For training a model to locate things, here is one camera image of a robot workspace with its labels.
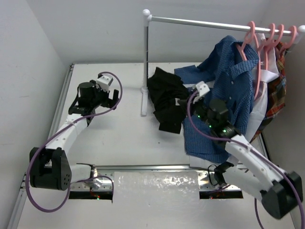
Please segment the black shirt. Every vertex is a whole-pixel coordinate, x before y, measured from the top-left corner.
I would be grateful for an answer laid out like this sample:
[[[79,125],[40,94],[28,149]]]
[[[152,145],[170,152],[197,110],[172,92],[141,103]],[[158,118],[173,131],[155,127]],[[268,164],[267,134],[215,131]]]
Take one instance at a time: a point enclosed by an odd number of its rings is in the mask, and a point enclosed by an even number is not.
[[[181,78],[156,67],[152,77],[147,80],[147,86],[159,130],[180,134],[186,114],[178,100],[189,97],[189,91]]]

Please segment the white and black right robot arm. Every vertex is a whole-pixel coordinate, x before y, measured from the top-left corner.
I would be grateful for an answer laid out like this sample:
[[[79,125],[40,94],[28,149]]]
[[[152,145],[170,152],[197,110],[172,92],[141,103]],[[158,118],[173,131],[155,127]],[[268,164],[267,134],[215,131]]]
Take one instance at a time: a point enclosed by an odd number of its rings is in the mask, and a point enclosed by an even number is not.
[[[231,184],[260,201],[264,209],[275,219],[281,219],[296,207],[301,217],[305,216],[302,205],[302,179],[296,172],[287,173],[259,153],[240,131],[228,120],[228,109],[223,100],[212,99],[203,103],[204,94],[193,93],[187,100],[178,99],[189,119],[197,116],[207,123],[211,135],[206,138],[223,148],[242,162],[249,173],[239,171],[226,161],[214,169],[214,179],[220,186]]]

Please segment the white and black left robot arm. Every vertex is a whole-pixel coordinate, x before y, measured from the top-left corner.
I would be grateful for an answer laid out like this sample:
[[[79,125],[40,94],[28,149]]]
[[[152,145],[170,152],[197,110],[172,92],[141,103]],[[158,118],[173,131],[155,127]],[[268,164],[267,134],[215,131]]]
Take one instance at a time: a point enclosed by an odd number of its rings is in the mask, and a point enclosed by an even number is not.
[[[30,152],[32,187],[65,191],[71,183],[93,177],[93,165],[77,163],[71,166],[67,155],[78,135],[92,122],[98,107],[108,111],[116,108],[122,96],[116,89],[112,98],[109,95],[109,87],[99,81],[79,84],[64,124],[45,146],[35,147]]]

